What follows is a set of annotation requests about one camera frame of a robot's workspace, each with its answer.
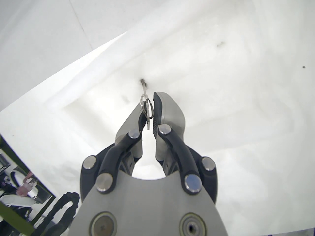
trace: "black cable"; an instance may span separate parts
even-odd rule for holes
[[[35,231],[31,234],[31,236],[40,236],[48,224],[52,221],[55,214],[62,209],[62,207],[67,204],[68,202],[72,201],[72,206],[70,206],[60,219],[60,221],[54,225],[53,227],[49,228],[47,232],[44,234],[45,236],[59,236],[61,235],[71,224],[76,210],[78,208],[78,203],[80,200],[80,196],[73,192],[68,192],[64,194],[54,205],[53,209],[49,212],[49,214],[44,218],[43,222],[36,228]]]

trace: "black rubber pad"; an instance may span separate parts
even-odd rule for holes
[[[158,126],[161,125],[162,119],[162,101],[156,92],[153,94],[153,101],[154,101],[153,135],[156,139],[158,134]]]

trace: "metal bolt head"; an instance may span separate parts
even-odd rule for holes
[[[91,223],[92,236],[114,236],[117,232],[117,221],[110,212],[98,214]]]
[[[132,129],[131,131],[128,132],[128,135],[132,139],[137,139],[140,136],[140,132],[138,129]]]
[[[96,157],[95,156],[88,156],[84,161],[83,161],[83,167],[85,169],[91,169],[92,167],[95,166],[96,163]]]
[[[204,169],[207,171],[212,171],[216,167],[216,164],[213,161],[213,159],[209,158],[209,157],[203,157],[201,159],[201,163],[202,163],[202,166],[204,167]]]
[[[159,130],[162,134],[167,135],[172,131],[172,128],[167,124],[162,124],[160,125]]]
[[[195,174],[188,174],[185,176],[185,187],[192,193],[200,192],[202,188],[202,182],[200,177]]]
[[[96,188],[99,192],[105,192],[109,190],[109,188],[113,184],[113,176],[109,173],[100,174],[95,182]]]

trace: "key ring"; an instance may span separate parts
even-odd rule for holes
[[[141,79],[140,80],[140,83],[142,84],[142,87],[143,87],[143,95],[141,96],[140,98],[140,105],[141,105],[141,109],[147,119],[147,126],[148,126],[148,130],[150,129],[150,120],[153,118],[154,116],[154,109],[153,109],[153,105],[150,101],[150,99],[148,98],[147,94],[146,94],[146,87],[147,87],[147,84],[146,82],[144,81],[144,79]]]

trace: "white wall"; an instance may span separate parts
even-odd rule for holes
[[[0,0],[0,110],[166,0]]]

